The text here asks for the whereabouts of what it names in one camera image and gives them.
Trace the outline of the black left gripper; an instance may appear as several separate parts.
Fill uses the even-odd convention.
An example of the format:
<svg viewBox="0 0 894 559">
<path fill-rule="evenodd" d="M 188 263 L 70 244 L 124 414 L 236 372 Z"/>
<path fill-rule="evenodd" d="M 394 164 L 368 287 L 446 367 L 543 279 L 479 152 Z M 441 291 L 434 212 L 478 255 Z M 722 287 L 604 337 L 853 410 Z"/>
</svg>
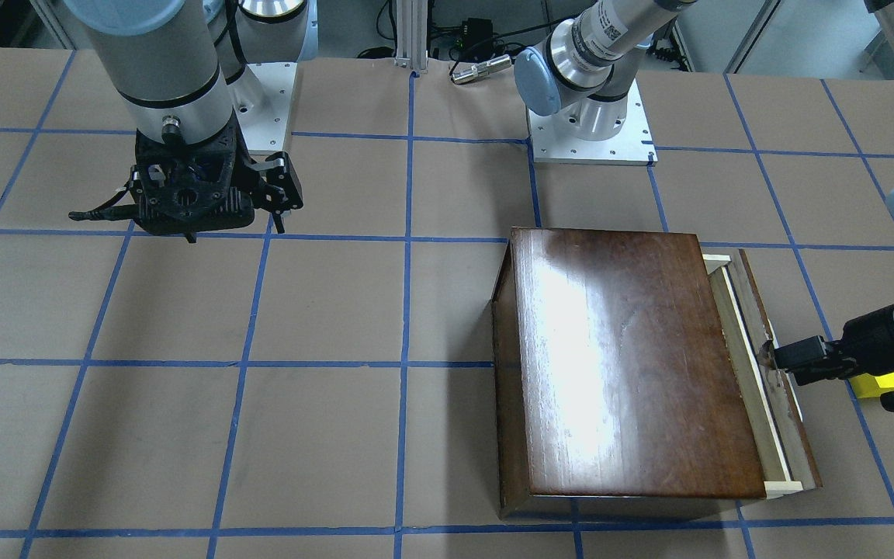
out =
<svg viewBox="0 0 894 559">
<path fill-rule="evenodd" d="M 894 305 L 845 323 L 841 342 L 852 359 L 842 359 L 835 341 L 817 335 L 774 348 L 774 367 L 792 371 L 801 387 L 846 380 L 854 377 L 855 370 L 872 376 L 894 372 Z M 894 391 L 880 395 L 879 400 L 885 411 L 894 413 Z"/>
</svg>

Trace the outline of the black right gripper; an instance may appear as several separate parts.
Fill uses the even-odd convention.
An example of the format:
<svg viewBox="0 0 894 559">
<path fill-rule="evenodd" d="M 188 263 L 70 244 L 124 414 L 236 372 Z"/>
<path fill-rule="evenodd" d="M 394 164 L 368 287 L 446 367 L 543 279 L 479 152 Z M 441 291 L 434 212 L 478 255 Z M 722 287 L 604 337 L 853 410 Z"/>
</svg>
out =
<svg viewBox="0 0 894 559">
<path fill-rule="evenodd" d="M 133 220 L 153 236 L 246 227 L 255 208 L 269 213 L 276 234 L 284 234 L 283 214 L 304 207 L 288 153 L 274 152 L 251 164 L 237 128 L 180 149 L 137 132 L 134 156 Z"/>
</svg>

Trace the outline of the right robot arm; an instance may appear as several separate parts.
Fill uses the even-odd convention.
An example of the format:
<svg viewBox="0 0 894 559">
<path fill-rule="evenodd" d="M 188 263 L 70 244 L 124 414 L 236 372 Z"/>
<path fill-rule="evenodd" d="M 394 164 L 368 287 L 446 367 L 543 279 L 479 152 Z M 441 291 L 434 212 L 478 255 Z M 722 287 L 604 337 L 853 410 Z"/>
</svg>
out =
<svg viewBox="0 0 894 559">
<path fill-rule="evenodd" d="M 68 1 L 136 124 L 113 198 L 72 220 L 131 220 L 153 236 L 277 233 L 304 207 L 284 146 L 301 61 L 318 53 L 315 1 Z"/>
</svg>

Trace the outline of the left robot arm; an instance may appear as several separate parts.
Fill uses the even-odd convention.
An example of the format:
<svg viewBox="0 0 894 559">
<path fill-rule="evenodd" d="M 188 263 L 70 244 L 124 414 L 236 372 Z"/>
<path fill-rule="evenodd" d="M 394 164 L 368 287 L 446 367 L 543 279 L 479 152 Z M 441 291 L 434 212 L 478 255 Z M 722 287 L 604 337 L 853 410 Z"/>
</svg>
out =
<svg viewBox="0 0 894 559">
<path fill-rule="evenodd" d="M 564 20 L 546 41 L 523 50 L 515 61 L 515 81 L 526 107 L 553 116 L 613 82 L 612 75 L 628 50 L 636 47 L 678 13 L 688 1 L 599 1 L 575 18 Z M 894 1 L 868 1 L 894 50 Z M 885 197 L 894 220 L 894 189 Z M 862 374 L 894 373 L 894 304 L 851 319 L 841 339 L 822 336 L 760 350 L 764 364 L 791 373 L 799 386 L 820 380 L 847 380 Z M 894 411 L 894 391 L 879 398 Z"/>
</svg>

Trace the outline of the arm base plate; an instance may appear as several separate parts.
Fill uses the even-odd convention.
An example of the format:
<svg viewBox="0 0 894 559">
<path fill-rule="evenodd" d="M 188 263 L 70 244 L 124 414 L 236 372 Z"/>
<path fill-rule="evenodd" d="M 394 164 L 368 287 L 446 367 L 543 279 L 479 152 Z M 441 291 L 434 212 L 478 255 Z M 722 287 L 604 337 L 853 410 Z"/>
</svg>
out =
<svg viewBox="0 0 894 559">
<path fill-rule="evenodd" d="M 553 116 L 526 110 L 533 160 L 653 166 L 659 161 L 638 82 L 614 102 L 582 99 Z"/>
<path fill-rule="evenodd" d="M 246 148 L 253 155 L 286 148 L 298 70 L 295 61 L 250 64 L 228 85 Z"/>
</svg>

